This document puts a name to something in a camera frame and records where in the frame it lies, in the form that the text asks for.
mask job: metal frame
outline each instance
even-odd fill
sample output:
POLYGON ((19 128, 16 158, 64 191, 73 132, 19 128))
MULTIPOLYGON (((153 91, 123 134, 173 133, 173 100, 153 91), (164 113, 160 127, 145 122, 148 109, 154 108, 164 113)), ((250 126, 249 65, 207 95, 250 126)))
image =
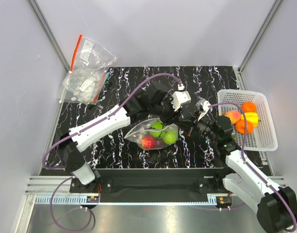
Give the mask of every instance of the metal frame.
POLYGON ((36 200, 36 195, 28 195, 25 197, 24 207, 22 208, 19 221, 17 222, 17 226, 14 230, 15 233, 27 232, 28 225, 30 223, 30 219, 34 209, 35 200, 36 200))
MULTIPOLYGON (((28 186, 25 191, 26 196, 37 196, 37 195, 52 195, 56 187, 65 179, 70 176, 31 176, 28 182, 28 186)), ((206 179, 212 178, 212 176, 205 176, 206 179)), ((282 176, 268 176, 272 181, 279 184, 281 187, 285 187, 285 182, 282 176)), ((57 195, 63 196, 98 196, 98 193, 70 193, 71 180, 65 182, 59 190, 56 192, 57 195)), ((228 194, 222 193, 210 193, 208 196, 227 196, 228 194)))
POLYGON ((245 58, 243 59, 241 65, 238 67, 238 70, 240 72, 243 72, 243 70, 245 69, 246 64, 250 60, 252 54, 254 53, 256 47, 259 44, 261 38, 263 37, 265 31, 267 30, 270 22, 272 21, 272 19, 274 18, 275 14, 278 11, 278 9, 280 8, 282 2, 283 2, 283 0, 275 0, 274 4, 272 5, 271 9, 268 12, 268 15, 266 16, 264 23, 262 24, 259 32, 257 33, 251 47, 249 48, 247 54, 245 55, 245 58))
MULTIPOLYGON (((65 87, 62 87, 61 99, 60 99, 59 105, 58 105, 58 107, 56 109, 56 113, 55 113, 55 116, 54 116, 53 124, 52 124, 52 127, 50 129, 49 138, 48 138, 48 141, 47 141, 47 144, 46 144, 46 147, 45 147, 45 151, 43 152, 43 154, 48 151, 48 149, 51 147, 52 142, 54 140, 55 129, 56 129, 56 126, 58 124, 59 117, 60 117, 60 114, 61 114, 61 111, 62 111, 62 106, 63 106, 63 102, 64 102, 64 98, 65 98, 66 92, 67 92, 66 88, 65 87)), ((42 170, 42 164, 40 165, 38 175, 40 175, 41 170, 42 170)))
POLYGON ((66 72, 69 71, 70 69, 70 65, 67 62, 59 44, 57 43, 38 3, 36 2, 36 0, 27 0, 27 2, 29 3, 30 7, 32 8, 37 21, 40 23, 41 28, 43 29, 44 33, 46 34, 50 44, 52 45, 53 50, 55 51, 57 57, 59 58, 62 66, 64 67, 64 69, 66 70, 66 72))

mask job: white bracket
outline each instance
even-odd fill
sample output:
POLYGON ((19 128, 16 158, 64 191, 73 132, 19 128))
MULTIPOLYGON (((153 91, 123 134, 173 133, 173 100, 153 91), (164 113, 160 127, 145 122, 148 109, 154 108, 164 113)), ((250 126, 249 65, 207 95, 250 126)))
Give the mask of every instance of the white bracket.
POLYGON ((171 103, 173 105, 174 111, 179 110, 183 104, 190 103, 192 101, 188 91, 175 91, 172 94, 172 98, 173 101, 171 103))
POLYGON ((110 111, 95 118, 94 120, 70 129, 70 134, 78 133, 78 135, 72 137, 72 140, 78 143, 77 149, 79 150, 79 152, 83 152, 92 143, 108 135, 110 132, 130 125, 130 117, 126 115, 127 112, 124 108, 121 108, 115 115, 108 117, 108 115, 113 113, 118 107, 119 105, 116 105, 110 111), (79 133, 80 130, 86 128, 89 125, 92 125, 93 123, 104 117, 107 117, 107 119, 100 124, 95 125, 94 127, 82 132, 81 134, 79 133))

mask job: apple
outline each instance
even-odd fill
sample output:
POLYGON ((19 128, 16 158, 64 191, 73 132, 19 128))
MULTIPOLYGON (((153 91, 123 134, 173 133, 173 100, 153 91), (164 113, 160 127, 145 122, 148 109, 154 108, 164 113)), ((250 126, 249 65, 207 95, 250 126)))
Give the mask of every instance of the apple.
POLYGON ((154 137, 150 135, 145 136, 141 142, 142 142, 142 147, 144 149, 152 149, 155 147, 155 144, 156 144, 156 140, 154 139, 154 137))
POLYGON ((177 135, 173 130, 168 130, 166 132, 166 134, 162 137, 162 140, 166 144, 171 145, 171 144, 173 144, 174 142, 177 141, 177 135))
MULTIPOLYGON (((152 129, 162 130, 163 129, 163 124, 160 121, 156 121, 152 125, 152 129)), ((150 135, 153 136, 154 138, 162 137, 165 134, 166 134, 166 132, 164 132, 164 131, 162 131, 162 132, 150 131, 150 135)))

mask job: white plastic basket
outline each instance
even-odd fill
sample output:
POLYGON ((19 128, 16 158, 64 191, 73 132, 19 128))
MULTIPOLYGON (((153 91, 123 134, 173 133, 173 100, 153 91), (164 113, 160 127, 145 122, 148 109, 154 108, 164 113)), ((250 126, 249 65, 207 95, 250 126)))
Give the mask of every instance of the white plastic basket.
MULTIPOLYGON (((242 105, 244 102, 247 101, 256 104, 256 112, 259 115, 260 122, 258 126, 254 128, 253 132, 247 135, 245 150, 274 151, 278 148, 275 127, 271 118, 267 98, 265 95, 254 91, 228 89, 220 90, 217 93, 217 100, 219 103, 233 102, 238 105, 242 105)), ((222 114, 222 111, 228 112, 230 110, 238 110, 238 108, 231 104, 218 106, 219 115, 222 114)), ((234 132, 236 133, 236 142, 239 146, 242 146, 244 135, 237 132, 235 129, 234 132)))

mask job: gray wall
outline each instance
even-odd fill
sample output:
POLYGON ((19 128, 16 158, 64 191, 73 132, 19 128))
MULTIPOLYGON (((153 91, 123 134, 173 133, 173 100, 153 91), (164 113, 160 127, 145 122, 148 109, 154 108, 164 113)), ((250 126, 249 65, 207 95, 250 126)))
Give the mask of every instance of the gray wall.
POLYGON ((40 169, 65 71, 26 0, 0 0, 0 233, 40 169))
POLYGON ((269 153, 277 175, 297 194, 297 0, 285 0, 244 70, 249 90, 264 93, 279 147, 269 153))
POLYGON ((117 66, 239 66, 274 0, 37 0, 70 61, 79 34, 117 66))

